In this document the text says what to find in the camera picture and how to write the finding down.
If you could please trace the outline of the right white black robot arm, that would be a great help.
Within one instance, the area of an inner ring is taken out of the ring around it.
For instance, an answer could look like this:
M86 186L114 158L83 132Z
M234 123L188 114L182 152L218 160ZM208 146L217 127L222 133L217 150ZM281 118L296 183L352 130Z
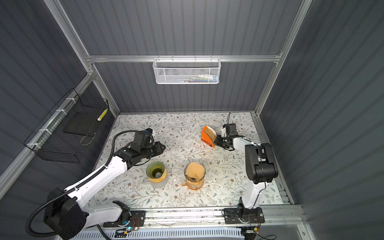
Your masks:
M237 150L245 154L249 180L234 217L245 223L264 223L260 201L267 186L279 175L272 146L268 143L257 144L239 135L235 124L223 125L221 133L215 139L215 145L227 151Z

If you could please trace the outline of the clear frosted glass carafe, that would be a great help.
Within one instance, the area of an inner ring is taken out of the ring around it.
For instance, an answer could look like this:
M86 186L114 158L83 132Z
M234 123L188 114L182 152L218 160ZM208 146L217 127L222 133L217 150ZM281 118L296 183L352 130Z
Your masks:
M161 189L161 188L164 188L165 186L167 185L167 182L160 182L160 183L153 183L153 182L150 182L150 186L152 186L153 188L155 189Z

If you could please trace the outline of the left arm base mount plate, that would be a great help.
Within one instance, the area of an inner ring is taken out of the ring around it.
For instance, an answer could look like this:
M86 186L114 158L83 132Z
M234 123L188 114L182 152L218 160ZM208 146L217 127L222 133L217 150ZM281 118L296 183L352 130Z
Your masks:
M121 216L115 222L103 223L104 228L139 228L144 225L146 218L146 211L130 211L129 213L122 213Z

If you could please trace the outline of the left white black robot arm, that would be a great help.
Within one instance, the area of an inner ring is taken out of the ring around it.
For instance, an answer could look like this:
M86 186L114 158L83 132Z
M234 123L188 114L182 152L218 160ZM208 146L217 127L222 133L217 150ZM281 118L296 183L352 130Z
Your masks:
M107 162L79 182L64 190L49 194L50 204L45 207L44 222L64 240L75 237L88 227L106 222L116 222L121 227L131 228L134 220L129 207L121 201L112 205L91 209L88 201L118 176L132 167L138 167L142 160L160 156L166 146L156 142L152 129L134 131L133 141L124 147L112 149Z

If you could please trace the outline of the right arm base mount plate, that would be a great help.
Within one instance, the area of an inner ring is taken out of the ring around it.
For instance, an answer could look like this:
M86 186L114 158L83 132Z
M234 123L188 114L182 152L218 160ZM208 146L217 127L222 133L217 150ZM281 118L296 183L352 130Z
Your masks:
M261 208L255 209L235 209L225 208L222 210L226 224L256 224L261 225L265 223L265 217Z

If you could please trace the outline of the green glass dripper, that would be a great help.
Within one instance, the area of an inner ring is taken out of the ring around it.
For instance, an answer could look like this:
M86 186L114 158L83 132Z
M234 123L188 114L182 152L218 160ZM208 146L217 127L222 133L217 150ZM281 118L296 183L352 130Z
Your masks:
M146 168L146 174L149 178L158 179L166 175L165 165L160 161L150 163Z

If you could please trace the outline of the orange coffee filter box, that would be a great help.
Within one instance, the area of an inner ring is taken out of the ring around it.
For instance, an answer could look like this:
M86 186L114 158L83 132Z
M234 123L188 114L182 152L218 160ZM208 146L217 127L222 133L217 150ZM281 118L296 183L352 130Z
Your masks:
M205 144L207 144L208 146L214 148L215 144L214 144L214 142L212 142L212 140L209 136L209 133L207 131L207 128L209 128L209 126L205 126L202 130L201 141L204 142Z

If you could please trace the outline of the brown paper coffee filters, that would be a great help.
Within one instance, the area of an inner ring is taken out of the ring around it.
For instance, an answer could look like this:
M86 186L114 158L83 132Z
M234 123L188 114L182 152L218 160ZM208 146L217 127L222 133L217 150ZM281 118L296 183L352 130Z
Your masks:
M207 128L207 131L209 133L209 136L210 136L212 142L214 142L216 140L216 138L217 138L216 132L212 128L210 128L210 127Z

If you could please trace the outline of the orange glass carafe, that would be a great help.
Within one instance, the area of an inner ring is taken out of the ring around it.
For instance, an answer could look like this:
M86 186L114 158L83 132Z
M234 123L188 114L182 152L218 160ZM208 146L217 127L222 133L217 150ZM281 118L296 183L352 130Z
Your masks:
M194 191L201 189L203 185L204 185L204 180L199 182L191 182L191 181L185 180L184 182L182 182L183 187L188 187L189 189Z

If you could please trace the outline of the wooden dripper ring stand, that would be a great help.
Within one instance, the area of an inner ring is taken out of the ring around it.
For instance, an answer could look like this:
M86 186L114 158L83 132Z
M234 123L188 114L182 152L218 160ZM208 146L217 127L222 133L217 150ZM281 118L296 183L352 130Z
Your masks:
M204 184L204 180L200 180L200 181L197 181L197 182L186 180L185 182L186 182L186 184L188 186L195 186L195 187L202 186Z

